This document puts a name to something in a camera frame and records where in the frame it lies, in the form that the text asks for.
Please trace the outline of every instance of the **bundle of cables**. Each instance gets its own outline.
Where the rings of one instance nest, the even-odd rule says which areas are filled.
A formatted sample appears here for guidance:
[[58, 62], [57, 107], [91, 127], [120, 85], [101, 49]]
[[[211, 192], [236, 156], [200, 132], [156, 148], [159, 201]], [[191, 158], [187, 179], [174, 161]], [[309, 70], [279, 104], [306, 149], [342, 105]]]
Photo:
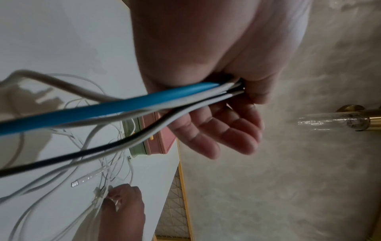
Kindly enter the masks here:
[[[67, 83], [63, 80], [60, 80], [56, 77], [59, 76], [70, 76], [64, 74], [42, 74], [29, 70], [18, 70], [13, 72], [9, 77], [0, 82], [0, 89], [8, 86], [12, 86], [18, 84], [23, 79], [33, 79], [44, 84], [50, 85], [52, 87], [67, 91], [72, 94], [76, 94], [81, 97], [79, 100], [84, 100], [87, 103], [87, 106], [76, 107], [76, 108], [64, 108], [63, 110], [49, 112], [45, 114], [39, 114], [35, 116], [27, 116], [20, 117], [15, 120], [10, 121], [2, 121], [0, 122], [0, 136], [9, 135], [13, 133], [22, 133], [34, 129], [46, 128], [51, 130], [53, 133], [67, 135], [72, 141], [76, 139], [75, 136], [67, 131], [68, 128], [72, 127], [81, 127], [81, 126], [89, 126], [96, 125], [96, 127], [90, 132], [85, 142], [79, 141], [78, 147], [80, 148], [79, 152], [74, 152], [71, 154], [66, 154], [62, 156], [57, 156], [54, 158], [49, 158], [46, 160], [37, 161], [31, 164], [24, 164], [21, 166], [15, 167], [7, 167], [5, 169], [0, 170], [0, 178], [19, 174], [22, 172], [27, 172], [31, 170], [35, 170], [38, 168], [63, 163], [66, 161], [70, 161], [70, 163], [60, 166], [41, 177], [35, 179], [19, 190], [13, 192], [12, 194], [0, 198], [0, 204], [4, 204], [9, 202], [11, 199], [18, 197], [20, 195], [38, 190], [40, 188], [45, 187], [49, 183], [58, 179], [65, 172], [67, 172], [71, 168], [75, 168], [72, 173], [65, 178], [62, 182], [64, 183], [76, 170], [80, 165], [100, 160], [101, 168], [94, 171], [90, 175], [97, 175], [106, 170], [107, 175], [105, 177], [104, 187], [101, 190], [101, 194], [97, 195], [97, 198], [94, 199], [94, 202], [91, 206], [86, 210], [83, 215], [87, 214], [92, 208], [97, 207], [99, 211], [99, 201], [104, 195], [107, 194], [107, 190], [105, 188], [108, 187], [108, 183], [111, 178], [110, 175], [113, 173], [110, 171], [111, 165], [113, 164], [114, 159], [117, 156], [120, 160], [123, 156], [123, 161], [125, 160], [125, 155], [123, 150], [127, 148], [131, 148], [149, 137], [153, 136], [155, 133], [160, 131], [162, 128], [176, 120], [177, 118], [183, 116], [184, 114], [196, 110], [198, 108], [220, 102], [222, 100], [226, 100], [235, 95], [241, 94], [244, 92], [243, 86], [238, 78], [230, 79], [224, 83], [211, 83], [211, 82], [202, 82], [189, 86], [179, 87], [175, 89], [165, 90], [162, 92], [157, 92], [154, 94], [148, 94], [144, 96], [139, 96], [130, 99], [119, 99], [115, 97], [108, 96], [103, 92], [103, 94], [96, 93], [90, 90], [86, 90], [79, 86]], [[92, 100], [98, 102], [99, 104], [90, 105], [87, 100]], [[108, 143], [106, 145], [102, 145], [94, 148], [87, 148], [91, 139], [99, 132], [103, 127], [108, 124], [117, 121], [126, 121], [131, 120], [132, 118], [140, 117], [143, 115], [147, 115], [149, 113], [168, 110], [171, 109], [166, 115], [160, 118], [158, 121], [153, 123], [152, 125], [146, 127], [137, 133], [131, 133], [130, 136], [126, 135], [125, 138], [122, 138], [122, 134], [120, 134], [117, 141]], [[109, 155], [114, 155], [112, 161], [107, 161], [106, 157]], [[54, 176], [48, 182], [37, 186], [40, 182]], [[47, 196], [46, 194], [36, 203], [34, 203], [19, 219], [15, 228], [12, 230], [9, 240], [13, 240], [15, 232], [20, 225], [23, 219], [27, 219], [28, 216], [33, 212], [34, 208], [38, 206], [38, 204]], [[66, 233], [73, 224], [64, 229], [59, 235], [57, 235], [52, 240], [60, 239], [64, 233]]]

